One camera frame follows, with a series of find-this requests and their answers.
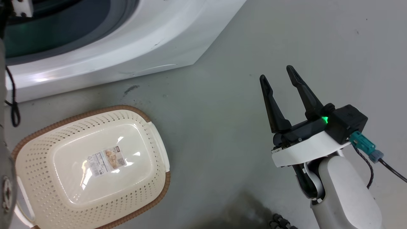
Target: product label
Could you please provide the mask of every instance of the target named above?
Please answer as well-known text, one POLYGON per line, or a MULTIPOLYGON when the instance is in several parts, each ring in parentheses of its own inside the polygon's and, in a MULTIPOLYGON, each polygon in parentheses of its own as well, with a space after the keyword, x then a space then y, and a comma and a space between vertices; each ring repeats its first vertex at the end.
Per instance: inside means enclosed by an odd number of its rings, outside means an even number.
POLYGON ((127 165, 119 146, 114 146, 89 156, 88 163, 95 177, 127 165))

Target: washing machine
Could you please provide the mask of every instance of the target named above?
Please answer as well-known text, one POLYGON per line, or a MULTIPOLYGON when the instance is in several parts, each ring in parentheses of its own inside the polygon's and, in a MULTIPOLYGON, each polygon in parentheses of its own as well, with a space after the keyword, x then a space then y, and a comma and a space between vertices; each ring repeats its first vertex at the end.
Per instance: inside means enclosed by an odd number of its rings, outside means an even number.
POLYGON ((32 0, 5 31, 17 101, 194 64, 244 2, 32 0))

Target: white washing machine panel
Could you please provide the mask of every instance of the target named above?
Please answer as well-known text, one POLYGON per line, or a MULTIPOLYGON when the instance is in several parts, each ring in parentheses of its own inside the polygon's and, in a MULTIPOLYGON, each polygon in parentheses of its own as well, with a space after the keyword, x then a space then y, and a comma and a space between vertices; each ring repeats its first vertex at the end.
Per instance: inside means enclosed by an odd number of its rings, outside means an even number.
POLYGON ((194 64, 245 1, 140 0, 131 18, 101 40, 10 66, 17 101, 194 64))

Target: qr code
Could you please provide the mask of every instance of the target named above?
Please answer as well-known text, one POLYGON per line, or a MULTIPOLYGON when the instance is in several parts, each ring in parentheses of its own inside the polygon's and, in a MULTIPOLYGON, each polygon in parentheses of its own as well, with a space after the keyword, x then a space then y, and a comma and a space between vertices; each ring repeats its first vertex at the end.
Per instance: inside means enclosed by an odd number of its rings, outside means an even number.
POLYGON ((121 165, 126 165, 125 161, 123 160, 123 158, 119 158, 117 159, 117 162, 121 165))

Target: washing machine door opening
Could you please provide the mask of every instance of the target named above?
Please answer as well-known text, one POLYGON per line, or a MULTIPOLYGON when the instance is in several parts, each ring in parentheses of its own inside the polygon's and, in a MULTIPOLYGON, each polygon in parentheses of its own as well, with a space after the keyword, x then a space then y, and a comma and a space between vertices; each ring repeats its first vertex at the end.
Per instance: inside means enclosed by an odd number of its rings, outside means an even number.
POLYGON ((32 18, 13 17, 4 44, 8 65, 70 52, 109 35, 136 11, 138 0, 33 0, 32 18))

